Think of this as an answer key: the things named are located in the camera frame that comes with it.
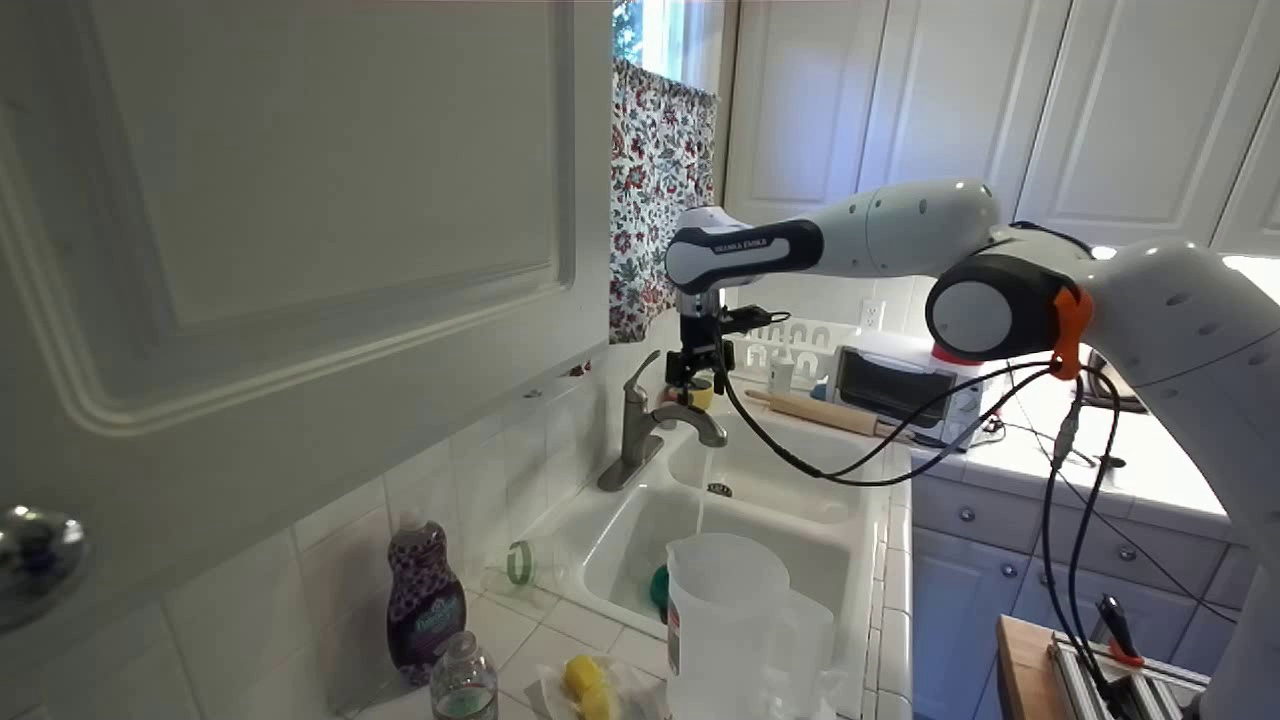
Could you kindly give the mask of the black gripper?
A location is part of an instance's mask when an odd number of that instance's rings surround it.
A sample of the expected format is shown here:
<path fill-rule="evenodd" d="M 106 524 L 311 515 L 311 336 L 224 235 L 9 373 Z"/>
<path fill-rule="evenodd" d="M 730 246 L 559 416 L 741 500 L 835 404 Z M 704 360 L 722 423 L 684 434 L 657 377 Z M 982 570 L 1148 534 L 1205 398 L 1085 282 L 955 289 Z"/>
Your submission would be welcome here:
<path fill-rule="evenodd" d="M 757 332 L 769 326 L 785 326 L 785 313 L 769 313 L 760 306 L 729 307 L 706 298 L 680 298 L 680 347 L 665 360 L 665 382 L 675 394 L 689 394 L 699 373 L 712 373 L 712 388 L 729 388 L 729 373 L 737 367 L 729 341 L 737 332 Z"/>

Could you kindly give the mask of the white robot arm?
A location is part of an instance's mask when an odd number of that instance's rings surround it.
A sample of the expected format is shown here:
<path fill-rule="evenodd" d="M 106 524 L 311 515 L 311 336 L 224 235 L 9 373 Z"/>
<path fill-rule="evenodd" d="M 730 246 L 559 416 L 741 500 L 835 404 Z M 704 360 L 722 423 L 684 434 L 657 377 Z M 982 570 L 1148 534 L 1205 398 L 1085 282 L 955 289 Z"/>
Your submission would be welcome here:
<path fill-rule="evenodd" d="M 812 217 L 742 224 L 689 212 L 665 246 L 680 347 L 670 382 L 720 360 L 720 291 L 770 271 L 919 277 L 923 326 L 959 360 L 1039 353 L 1071 382 L 1099 353 L 1210 485 L 1257 575 L 1198 695 L 1205 720 L 1280 709 L 1280 306 L 1192 241 L 1108 259 L 1081 241 L 1008 224 L 977 179 L 887 183 Z"/>

